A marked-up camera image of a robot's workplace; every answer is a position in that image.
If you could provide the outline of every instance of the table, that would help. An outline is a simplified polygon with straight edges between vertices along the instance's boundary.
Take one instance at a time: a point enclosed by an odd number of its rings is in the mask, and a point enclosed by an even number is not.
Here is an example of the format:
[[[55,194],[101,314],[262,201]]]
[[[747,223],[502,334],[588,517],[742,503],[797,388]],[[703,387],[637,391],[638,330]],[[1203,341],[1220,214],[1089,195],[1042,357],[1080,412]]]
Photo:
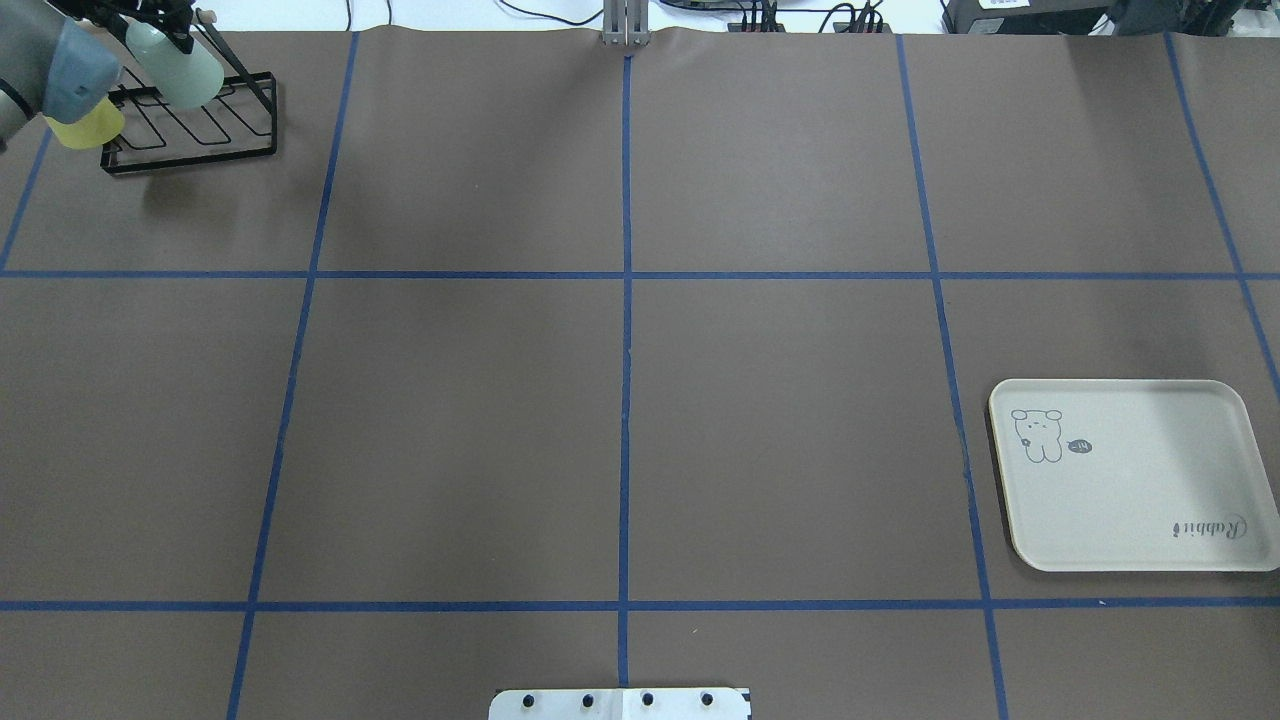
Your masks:
[[[276,156],[0,163],[0,715],[1274,715],[1280,573],[1032,570],[984,402],[1220,379],[1275,491],[1280,45],[232,41]]]

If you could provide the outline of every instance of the white tray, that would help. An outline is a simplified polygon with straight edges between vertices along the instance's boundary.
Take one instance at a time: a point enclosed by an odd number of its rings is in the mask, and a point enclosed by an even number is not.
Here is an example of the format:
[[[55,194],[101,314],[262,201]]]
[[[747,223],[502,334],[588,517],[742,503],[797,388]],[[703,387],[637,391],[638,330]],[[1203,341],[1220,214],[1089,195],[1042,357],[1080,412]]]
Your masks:
[[[1014,379],[989,409],[1010,536],[1030,566],[1280,568],[1280,514],[1230,387]]]

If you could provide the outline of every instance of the electronic device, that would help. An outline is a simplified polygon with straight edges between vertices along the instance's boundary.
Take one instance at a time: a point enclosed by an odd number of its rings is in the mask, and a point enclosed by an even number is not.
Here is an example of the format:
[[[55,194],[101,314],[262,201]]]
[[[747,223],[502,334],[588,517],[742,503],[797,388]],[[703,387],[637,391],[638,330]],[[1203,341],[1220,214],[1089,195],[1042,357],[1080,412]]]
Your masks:
[[[1088,35],[1108,0],[950,0],[942,15],[959,35]]]

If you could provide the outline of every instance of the black cable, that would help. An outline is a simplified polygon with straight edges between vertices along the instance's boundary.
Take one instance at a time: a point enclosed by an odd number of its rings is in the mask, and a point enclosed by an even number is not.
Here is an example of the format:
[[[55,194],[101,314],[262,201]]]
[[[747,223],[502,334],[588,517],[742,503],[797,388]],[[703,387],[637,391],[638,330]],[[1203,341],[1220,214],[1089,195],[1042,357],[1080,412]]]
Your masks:
[[[956,26],[955,26],[955,23],[951,22],[951,15],[947,14],[947,3],[946,3],[946,0],[938,0],[938,5],[942,5],[942,27],[947,32],[955,33]]]
[[[841,3],[840,5],[827,10],[827,17],[822,18],[822,24],[818,26],[818,32],[827,29],[827,23],[831,22],[831,18],[845,8],[849,8],[849,24],[854,24],[854,14],[858,13],[858,8],[854,8],[852,3]]]
[[[517,13],[524,13],[524,14],[526,14],[526,15],[532,15],[532,17],[535,17],[535,18],[545,18],[545,19],[548,19],[548,20],[556,20],[556,22],[558,22],[558,23],[564,23],[564,24],[567,24],[567,26],[570,26],[570,27],[582,27],[582,26],[588,26],[588,24],[591,24],[593,22],[595,22],[595,19],[596,19],[596,18],[599,18],[600,15],[603,15],[603,14],[604,14],[604,8],[600,8],[600,12],[599,12],[599,13],[595,13],[595,14],[594,14],[594,15],[591,15],[590,18],[586,18],[585,20],[580,20],[580,22],[573,22],[573,20],[567,20],[567,19],[564,19],[564,18],[558,18],[558,17],[556,17],[556,15],[548,15],[548,14],[545,14],[545,13],[535,13],[535,12],[532,12],[532,10],[526,10],[526,9],[524,9],[524,8],[517,8],[517,6],[512,5],[511,3],[507,3],[507,0],[495,0],[495,1],[497,1],[497,3],[499,4],[499,5],[502,5],[503,8],[507,8],[507,9],[511,9],[511,10],[515,10],[515,12],[517,12]]]
[[[746,5],[742,5],[737,0],[727,0],[727,1],[733,3],[735,5],[737,5],[739,10],[742,10],[744,13],[746,12]],[[733,13],[733,12],[736,12],[732,8],[690,8],[687,5],[676,5],[676,3],[673,0],[658,0],[658,4],[659,5],[666,5],[668,8],[673,8],[676,10],[689,10],[690,13]]]
[[[867,0],[867,3],[863,4],[861,10],[859,10],[858,18],[854,19],[854,24],[846,27],[845,32],[861,32],[861,33],[879,32],[879,29],[877,29],[877,26],[884,24],[884,18],[883,15],[879,14],[879,12],[876,8],[879,8],[881,3],[884,0],[878,0],[877,3],[872,4],[872,0]]]

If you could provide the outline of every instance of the blue tape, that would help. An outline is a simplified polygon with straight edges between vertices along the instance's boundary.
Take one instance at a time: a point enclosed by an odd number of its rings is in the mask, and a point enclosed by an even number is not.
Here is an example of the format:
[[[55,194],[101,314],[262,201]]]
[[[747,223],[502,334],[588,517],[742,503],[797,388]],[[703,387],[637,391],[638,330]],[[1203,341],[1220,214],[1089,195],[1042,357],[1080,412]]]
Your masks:
[[[36,190],[36,178],[40,177],[40,167],[45,164],[45,151],[49,150],[49,141],[54,137],[54,131],[45,128],[45,137],[40,140],[40,150],[31,163],[31,172],[27,173],[27,184],[22,188],[22,197],[18,199],[18,208],[13,211],[13,220],[9,222],[9,233],[4,238],[4,249],[0,249],[0,270],[9,264],[9,254],[13,252],[13,243],[18,240],[18,228],[22,227],[22,218],[27,214],[27,204],[31,202],[31,193]]]
[[[945,281],[1235,281],[1233,273],[1029,273],[1029,272],[947,272]]]
[[[1217,193],[1217,183],[1213,182],[1213,173],[1208,169],[1208,159],[1204,156],[1204,147],[1199,141],[1199,132],[1196,129],[1196,118],[1192,117],[1192,106],[1187,100],[1187,87],[1183,85],[1183,70],[1178,63],[1178,50],[1174,47],[1174,36],[1165,33],[1165,53],[1169,54],[1169,68],[1174,73],[1174,87],[1178,90],[1178,102],[1183,108],[1183,120],[1187,123],[1187,135],[1192,141],[1192,150],[1196,151],[1196,161],[1199,163],[1201,174],[1204,176],[1204,187],[1208,191],[1208,200],[1213,205],[1213,215],[1217,218],[1217,227],[1222,231],[1222,242],[1226,243],[1226,254],[1231,258],[1231,266],[1235,269],[1235,278],[1240,283],[1240,295],[1244,296],[1244,306],[1249,313],[1249,322],[1253,324],[1253,334],[1258,340],[1262,351],[1262,360],[1266,363],[1267,373],[1271,375],[1271,389],[1280,400],[1280,372],[1276,370],[1276,361],[1271,354],[1271,343],[1267,333],[1262,328],[1262,319],[1258,316],[1257,305],[1253,302],[1253,292],[1249,290],[1249,281],[1244,274],[1244,263],[1240,261],[1240,251],[1235,246],[1231,236],[1231,225],[1226,222],[1226,210],[1222,208],[1222,199]]]
[[[618,460],[618,687],[630,680],[631,600],[631,55],[622,59],[622,413]]]
[[[632,600],[627,612],[884,612],[977,610],[1123,610],[1143,607],[1280,607],[1280,596],[1222,597],[1030,597],[933,600]],[[612,600],[548,601],[134,601],[134,600],[6,600],[0,612],[311,612],[311,614],[488,614],[488,612],[617,612]]]
[[[1000,661],[1000,639],[996,634],[996,616],[991,610],[991,584],[987,579],[987,553],[982,543],[982,520],[978,516],[978,495],[973,486],[973,464],[969,457],[969,437],[965,432],[964,409],[960,404],[960,386],[956,380],[955,356],[951,352],[951,328],[947,323],[946,300],[942,296],[942,277],[938,268],[938,252],[933,240],[933,217],[929,211],[929,195],[924,182],[924,163],[920,158],[920,137],[915,124],[915,102],[911,99],[911,79],[906,63],[906,47],[902,36],[895,36],[897,42],[897,67],[902,79],[902,102],[906,109],[906,132],[911,141],[911,163],[915,167],[915,188],[920,204],[920,222],[924,228],[924,243],[929,254],[929,272],[933,274],[933,302],[938,315],[938,333],[942,338],[942,359],[946,363],[947,387],[951,392],[951,414],[956,432],[960,436],[960,452],[964,460],[964,482],[969,495],[969,532],[973,538],[973,553],[978,570],[978,588],[986,603],[983,618],[987,625],[987,650],[991,655],[991,675],[995,684],[996,710],[1001,720],[1009,720],[1009,702],[1005,696],[1005,671]]]
[[[320,270],[320,279],[425,279],[425,281],[620,281],[620,272],[590,270]]]
[[[26,279],[305,279],[306,270],[4,270]]]
[[[271,459],[271,475],[266,486],[266,498],[262,503],[262,524],[257,533],[257,550],[253,553],[253,571],[248,585],[250,609],[244,612],[244,625],[241,632],[239,651],[236,653],[236,671],[232,675],[230,696],[227,700],[227,720],[236,720],[239,712],[241,689],[244,685],[244,670],[248,666],[250,643],[253,637],[255,605],[262,584],[262,568],[266,562],[266,546],[271,534],[271,518],[275,512],[275,497],[280,484],[280,469],[284,465],[284,441],[289,430],[293,413],[293,397],[298,384],[298,366],[302,363],[302,343],[307,334],[311,316],[311,300],[315,296],[316,273],[320,266],[320,249],[324,243],[325,223],[329,218],[329,199],[333,195],[333,178],[338,170],[338,154],[342,149],[342,129],[347,118],[347,101],[351,97],[351,81],[356,69],[356,53],[360,49],[360,33],[352,33],[351,47],[347,51],[347,72],[343,77],[342,99],[338,102],[338,119],[333,129],[333,143],[329,147],[329,167],[325,170],[324,191],[320,196],[320,213],[316,218],[315,240],[311,243],[311,264],[307,269],[307,287],[302,293],[302,309],[298,313],[298,329],[293,338],[293,355],[289,360],[289,378],[284,388],[284,407],[280,410],[280,425],[275,434],[275,454]]]
[[[640,270],[637,281],[927,281],[927,272],[876,270]]]

